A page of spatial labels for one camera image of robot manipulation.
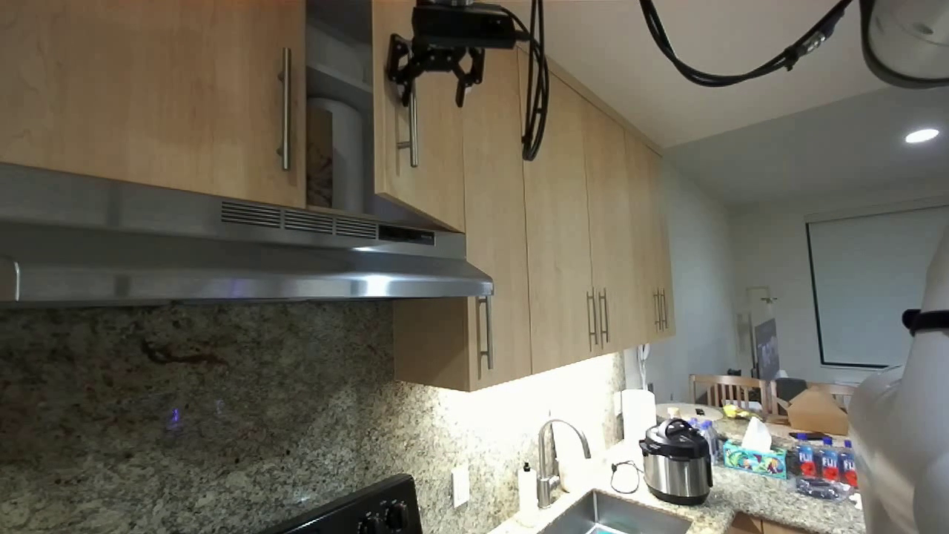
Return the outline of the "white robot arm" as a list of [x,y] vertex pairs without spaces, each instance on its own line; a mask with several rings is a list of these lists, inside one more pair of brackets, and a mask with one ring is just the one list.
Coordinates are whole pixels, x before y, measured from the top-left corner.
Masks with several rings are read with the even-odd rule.
[[[861,46],[867,67],[900,89],[937,89],[937,34],[949,0],[838,0],[811,30],[777,57],[747,71],[716,74],[689,66],[672,42],[657,0],[639,0],[657,51],[691,82],[718,89],[793,71],[829,42],[850,12],[861,5]],[[531,24],[482,0],[415,0],[406,60],[396,63],[393,80],[403,98],[425,71],[479,63],[488,46],[528,42],[546,63],[544,0],[531,0]],[[870,534],[949,534],[949,232],[941,238],[916,309],[903,310],[912,336],[900,377],[872,377],[854,389],[853,423],[861,445],[863,521]]]

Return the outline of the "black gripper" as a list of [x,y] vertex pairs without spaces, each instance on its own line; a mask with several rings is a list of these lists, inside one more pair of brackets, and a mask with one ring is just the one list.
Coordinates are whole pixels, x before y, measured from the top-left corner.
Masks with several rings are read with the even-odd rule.
[[458,74],[454,104],[464,106],[471,85],[483,80],[483,51],[482,46],[439,46],[425,39],[393,34],[385,57],[385,80],[393,82],[396,101],[409,106],[415,77],[425,71]]

